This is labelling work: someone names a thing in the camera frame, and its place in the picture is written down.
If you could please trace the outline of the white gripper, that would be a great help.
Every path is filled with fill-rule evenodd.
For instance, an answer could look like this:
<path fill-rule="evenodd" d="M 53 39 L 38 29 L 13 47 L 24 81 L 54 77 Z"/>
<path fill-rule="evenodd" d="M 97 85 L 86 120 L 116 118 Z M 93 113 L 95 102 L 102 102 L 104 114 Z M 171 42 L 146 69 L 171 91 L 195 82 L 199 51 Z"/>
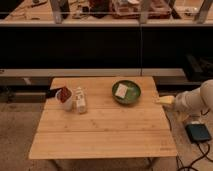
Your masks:
<path fill-rule="evenodd" d="M 179 93 L 176 97 L 169 95 L 169 96 L 162 96 L 156 100 L 157 104 L 161 105 L 172 105 L 174 102 L 174 109 L 176 111 L 185 111 L 187 109 L 187 104 L 185 100 L 186 93 Z"/>

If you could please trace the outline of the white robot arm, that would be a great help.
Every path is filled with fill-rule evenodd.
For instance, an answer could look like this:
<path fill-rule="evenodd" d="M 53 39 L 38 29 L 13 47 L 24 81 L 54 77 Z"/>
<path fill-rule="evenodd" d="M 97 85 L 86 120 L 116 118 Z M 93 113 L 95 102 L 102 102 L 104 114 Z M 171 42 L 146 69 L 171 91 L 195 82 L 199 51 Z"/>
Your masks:
<path fill-rule="evenodd" d="M 213 111 L 213 79 L 204 81 L 200 87 L 194 90 L 184 91 L 176 96 L 161 96 L 156 103 L 189 114 L 203 110 Z"/>

